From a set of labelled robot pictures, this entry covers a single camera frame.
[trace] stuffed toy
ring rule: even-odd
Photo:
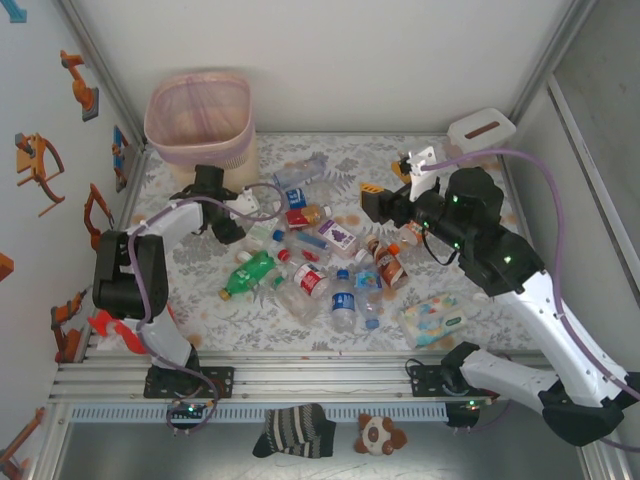
[[[360,438],[356,440],[355,449],[358,453],[371,455],[391,455],[394,450],[404,447],[407,443],[405,433],[393,427],[389,417],[372,417],[361,413],[358,417]]]

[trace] water bottle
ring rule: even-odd
[[[273,183],[282,190],[289,190],[306,180],[322,175],[327,168],[327,160],[325,154],[315,152],[308,160],[301,160],[278,170],[273,174]]]
[[[380,326],[382,306],[382,280],[378,272],[364,270],[356,273],[356,304],[364,317],[364,325],[369,330]]]
[[[348,270],[338,270],[331,297],[331,320],[338,333],[353,332],[356,326],[353,285]]]

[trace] white wall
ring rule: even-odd
[[[543,159],[561,189],[567,222],[564,299],[612,358],[629,371],[640,370],[640,309],[546,91],[538,94],[518,129],[514,146]],[[535,167],[518,160],[507,163],[533,244],[552,269],[556,216],[551,193]],[[627,409],[625,417],[620,427],[623,440],[640,445],[640,405]],[[629,455],[629,460],[640,476],[637,457]]]
[[[116,194],[111,143],[113,109],[103,92],[98,118],[83,123],[71,91],[72,78],[60,65],[60,50],[77,53],[52,2],[20,0],[26,24],[10,24],[0,12],[0,252],[15,271],[0,283],[0,448],[19,432],[46,401],[56,364],[50,309],[63,305],[93,281],[95,253],[83,224],[89,183],[95,183],[114,215],[125,191]],[[79,67],[90,86],[95,81]],[[16,173],[14,134],[40,133],[58,150],[65,173],[50,182],[65,200],[38,213],[49,200],[35,182]],[[48,173],[53,160],[45,156]],[[98,228],[108,225],[94,212]],[[92,309],[87,297],[82,314]]]
[[[444,131],[509,113],[571,0],[75,0],[142,118],[178,72],[250,80],[262,131]]]

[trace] orange bottle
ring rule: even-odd
[[[307,205],[285,213],[287,224],[292,230],[318,225],[322,220],[331,216],[331,208],[320,205]]]
[[[378,273],[385,283],[393,289],[404,286],[409,281],[409,276],[396,257],[382,246],[375,235],[369,235],[365,238],[365,242],[367,242],[367,248],[376,262]]]

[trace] red label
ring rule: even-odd
[[[301,208],[289,210],[287,213],[285,213],[285,216],[287,217],[289,228],[304,228],[310,225],[307,217],[302,214]]]
[[[302,289],[307,292],[307,294],[311,295],[311,292],[318,284],[318,282],[325,277],[322,273],[318,272],[318,269],[307,263],[306,265],[301,266],[296,274],[294,275],[295,281],[302,287]]]

